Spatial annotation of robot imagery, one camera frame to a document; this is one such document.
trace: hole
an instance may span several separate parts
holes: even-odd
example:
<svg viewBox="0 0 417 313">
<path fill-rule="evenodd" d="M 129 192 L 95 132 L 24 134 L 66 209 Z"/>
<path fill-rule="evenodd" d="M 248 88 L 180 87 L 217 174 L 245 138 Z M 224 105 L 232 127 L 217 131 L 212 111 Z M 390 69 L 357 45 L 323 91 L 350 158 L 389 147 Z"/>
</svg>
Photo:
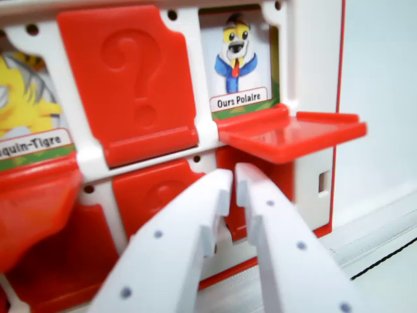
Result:
<svg viewBox="0 0 417 313">
<path fill-rule="evenodd" d="M 352 308 L 351 308 L 351 306 L 348 303 L 342 303 L 340 305 L 340 310 L 343 313 L 350 313 L 350 312 L 352 312 Z"/>
<path fill-rule="evenodd" d="M 174 11 L 174 10 L 169 10 L 168 11 L 168 18 L 171 20 L 171 21 L 175 21 L 176 19 L 177 19 L 177 13 Z"/>
<path fill-rule="evenodd" d="M 161 238 L 161 237 L 162 237 L 162 231 L 157 230 L 157 231 L 154 233 L 154 236 L 155 236 L 155 238 Z"/>
<path fill-rule="evenodd" d="M 132 290 L 129 287 L 124 287 L 120 292 L 122 299 L 127 299 L 132 295 Z"/>
<path fill-rule="evenodd" d="M 297 242 L 297 248 L 304 251 L 304 250 L 307 250 L 307 245 L 305 244 L 305 242 L 299 241 Z"/>
<path fill-rule="evenodd" d="M 39 34 L 39 29 L 35 24 L 26 25 L 26 32 L 31 36 Z"/>
<path fill-rule="evenodd" d="M 85 187 L 84 187 L 84 192 L 85 192 L 86 194 L 92 194 L 92 193 L 94 192 L 94 187 L 93 187 L 93 186 L 91 186 L 91 185 L 85 186 Z"/>
<path fill-rule="evenodd" d="M 319 193 L 327 190 L 328 174 L 329 171 L 324 171 L 319 175 Z"/>
</svg>

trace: white surface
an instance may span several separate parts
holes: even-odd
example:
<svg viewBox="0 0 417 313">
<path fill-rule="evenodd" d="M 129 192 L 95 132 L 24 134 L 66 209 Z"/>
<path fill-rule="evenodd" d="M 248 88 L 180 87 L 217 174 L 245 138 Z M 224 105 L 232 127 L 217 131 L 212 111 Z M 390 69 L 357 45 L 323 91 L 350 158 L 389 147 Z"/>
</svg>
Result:
<svg viewBox="0 0 417 313">
<path fill-rule="evenodd" d="M 370 269 L 354 284 L 380 313 L 417 311 L 417 243 Z"/>
<path fill-rule="evenodd" d="M 368 135 L 337 148 L 337 226 L 416 190 L 416 11 L 413 0 L 347 1 L 340 112 L 358 113 Z"/>
<path fill-rule="evenodd" d="M 372 312 L 282 191 L 252 164 L 235 175 L 265 312 Z"/>
<path fill-rule="evenodd" d="M 149 220 L 88 312 L 192 312 L 203 256 L 214 254 L 219 215 L 229 214 L 232 182 L 231 171 L 212 171 Z M 125 288 L 131 294 L 123 299 Z"/>
</svg>

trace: red flap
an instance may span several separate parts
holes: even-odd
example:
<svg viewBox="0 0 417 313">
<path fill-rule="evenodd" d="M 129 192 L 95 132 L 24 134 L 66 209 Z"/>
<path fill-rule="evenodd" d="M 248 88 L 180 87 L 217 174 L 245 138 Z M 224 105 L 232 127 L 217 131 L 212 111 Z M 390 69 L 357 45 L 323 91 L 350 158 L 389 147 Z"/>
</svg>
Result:
<svg viewBox="0 0 417 313">
<path fill-rule="evenodd" d="M 357 115 L 298 112 L 291 117 L 284 104 L 216 123 L 220 141 L 276 164 L 366 135 Z"/>
<path fill-rule="evenodd" d="M 81 182 L 75 153 L 1 174 L 0 273 L 64 227 Z"/>
</svg>

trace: cartoon face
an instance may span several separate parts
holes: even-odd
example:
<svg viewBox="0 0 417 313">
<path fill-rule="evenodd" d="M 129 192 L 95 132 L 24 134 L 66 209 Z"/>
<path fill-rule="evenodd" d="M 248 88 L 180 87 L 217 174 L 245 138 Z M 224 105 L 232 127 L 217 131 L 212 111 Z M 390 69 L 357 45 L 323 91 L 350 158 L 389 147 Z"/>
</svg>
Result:
<svg viewBox="0 0 417 313">
<path fill-rule="evenodd" d="M 242 68 L 250 44 L 250 25 L 241 13 L 229 17 L 223 29 L 222 59 L 227 58 L 232 68 L 238 63 Z"/>
<path fill-rule="evenodd" d="M 51 115 L 61 107 L 42 95 L 45 84 L 26 64 L 11 55 L 0 55 L 0 138 L 15 127 L 31 132 L 53 128 Z"/>
</svg>

